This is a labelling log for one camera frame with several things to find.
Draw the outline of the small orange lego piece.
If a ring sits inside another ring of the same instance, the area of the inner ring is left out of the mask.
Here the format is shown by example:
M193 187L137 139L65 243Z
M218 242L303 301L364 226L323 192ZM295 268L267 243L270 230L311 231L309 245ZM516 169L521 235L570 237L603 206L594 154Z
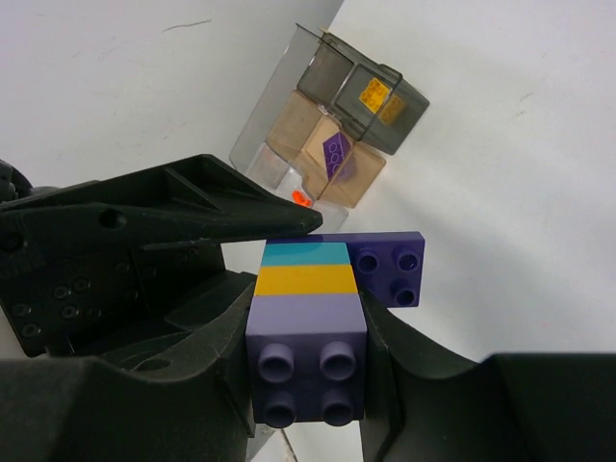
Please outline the small orange lego piece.
M300 190L294 190L292 192L292 200L295 204L303 206L303 207L307 207L307 208L311 208L313 201L312 199L305 194L303 191Z

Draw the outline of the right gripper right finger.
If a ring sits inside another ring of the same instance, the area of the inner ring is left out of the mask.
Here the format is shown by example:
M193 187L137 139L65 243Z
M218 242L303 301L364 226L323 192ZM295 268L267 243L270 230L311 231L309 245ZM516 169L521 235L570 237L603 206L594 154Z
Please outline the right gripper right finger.
M498 353L474 362L361 294L367 461L611 461L615 358Z

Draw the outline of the dark purple lego plate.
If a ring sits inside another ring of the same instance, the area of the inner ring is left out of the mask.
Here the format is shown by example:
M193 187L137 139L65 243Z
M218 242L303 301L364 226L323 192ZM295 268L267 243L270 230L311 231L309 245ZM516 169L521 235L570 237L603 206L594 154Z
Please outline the dark purple lego plate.
M350 157L351 144L348 138L338 132L322 143L325 169L329 180L340 181L351 178L356 172L355 160Z

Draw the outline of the dark purple base plate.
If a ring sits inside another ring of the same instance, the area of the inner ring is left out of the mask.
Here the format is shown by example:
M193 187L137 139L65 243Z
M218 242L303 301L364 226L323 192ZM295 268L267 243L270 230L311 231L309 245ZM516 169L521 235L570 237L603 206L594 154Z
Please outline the dark purple base plate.
M347 259L342 258L342 246ZM418 231L312 234L268 240L262 265L351 264L358 286L387 307L417 307L424 263Z

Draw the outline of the yellow lego brick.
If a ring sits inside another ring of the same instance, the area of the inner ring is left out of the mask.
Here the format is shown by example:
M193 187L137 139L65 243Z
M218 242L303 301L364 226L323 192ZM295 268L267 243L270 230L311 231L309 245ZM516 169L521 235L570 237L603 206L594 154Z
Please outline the yellow lego brick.
M406 108L406 103L377 78L370 79L361 91L359 100L387 125L394 124Z

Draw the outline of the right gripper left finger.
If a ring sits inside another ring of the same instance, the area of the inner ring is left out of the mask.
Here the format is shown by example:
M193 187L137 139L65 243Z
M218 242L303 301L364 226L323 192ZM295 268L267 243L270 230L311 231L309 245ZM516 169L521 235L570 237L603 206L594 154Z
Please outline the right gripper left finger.
M2 460L244 460L252 292L132 371L94 357L2 362Z

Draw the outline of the lavender lego stack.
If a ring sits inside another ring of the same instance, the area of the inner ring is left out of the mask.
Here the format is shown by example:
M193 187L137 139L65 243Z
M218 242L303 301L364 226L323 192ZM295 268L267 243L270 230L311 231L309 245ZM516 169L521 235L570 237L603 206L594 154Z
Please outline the lavender lego stack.
M345 244L265 246L245 330L256 423L362 420L367 340Z

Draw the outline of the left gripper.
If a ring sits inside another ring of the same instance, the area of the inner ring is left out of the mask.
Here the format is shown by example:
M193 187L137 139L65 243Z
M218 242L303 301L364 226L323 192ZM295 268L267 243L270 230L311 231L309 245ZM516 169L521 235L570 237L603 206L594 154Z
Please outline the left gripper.
M213 155L35 194L1 207L1 306L29 357L154 355L254 283L218 243L321 224ZM43 259L37 247L104 249Z

